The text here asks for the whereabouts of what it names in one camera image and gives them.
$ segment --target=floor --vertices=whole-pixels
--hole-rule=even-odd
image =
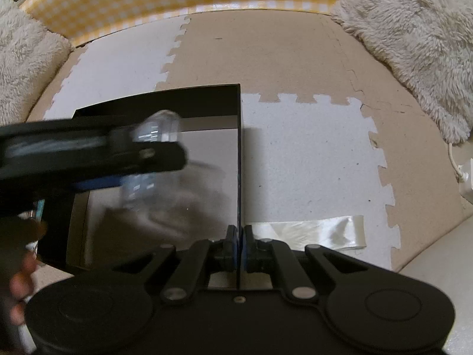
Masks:
[[[243,94],[244,175],[260,180],[246,184],[245,221],[362,214],[367,248],[351,254],[399,270],[473,214],[435,124],[320,14],[205,12],[103,37],[72,53],[30,120],[154,89],[227,83]],[[473,148],[454,153],[463,163]]]

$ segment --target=fluffy rug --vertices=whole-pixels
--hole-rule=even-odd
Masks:
[[[389,65],[446,142],[473,128],[473,0],[340,0],[332,18]]]
[[[71,50],[16,3],[0,0],[0,126],[27,119]]]

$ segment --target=plastic bottle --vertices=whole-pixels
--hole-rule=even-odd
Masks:
[[[177,141],[179,138],[180,117],[168,110],[156,112],[137,126],[133,140]],[[130,175],[122,179],[122,205],[134,211],[153,209],[166,211],[176,202],[179,186],[179,172],[156,172]]]

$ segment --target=black box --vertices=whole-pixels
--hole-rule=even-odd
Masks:
[[[220,239],[241,225],[242,121],[239,85],[150,92],[76,110],[74,117],[125,115],[140,123],[162,109],[178,113],[189,163],[180,173],[177,205],[156,223],[144,213],[119,210],[119,188],[46,199],[48,233],[38,244],[43,262],[73,272],[96,267],[161,243],[187,248]]]

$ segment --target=wall socket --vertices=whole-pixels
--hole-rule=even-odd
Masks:
[[[462,172],[467,174],[466,180],[458,183],[460,195],[473,204],[473,159],[469,159],[465,164],[460,166]]]

